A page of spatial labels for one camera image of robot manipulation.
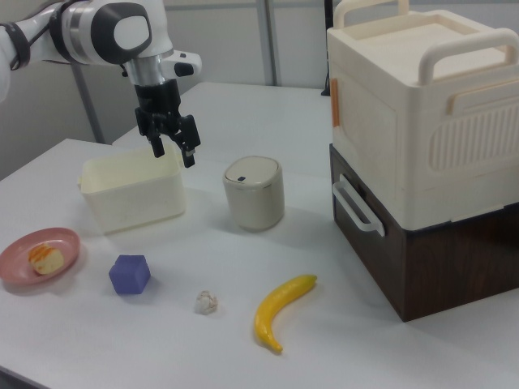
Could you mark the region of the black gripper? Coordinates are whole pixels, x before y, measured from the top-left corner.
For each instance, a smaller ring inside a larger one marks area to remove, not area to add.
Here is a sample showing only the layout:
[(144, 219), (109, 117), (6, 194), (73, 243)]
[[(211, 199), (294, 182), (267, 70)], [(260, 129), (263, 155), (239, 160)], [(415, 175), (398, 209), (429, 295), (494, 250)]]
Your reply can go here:
[[(139, 107), (135, 116), (142, 136), (152, 133), (155, 128), (160, 134), (175, 139), (182, 153), (185, 168), (195, 164), (195, 149), (201, 144), (199, 132), (192, 115), (181, 117), (179, 106), (181, 97), (176, 79), (152, 86), (135, 86)], [(148, 136), (153, 155), (160, 158), (165, 149), (158, 133)]]

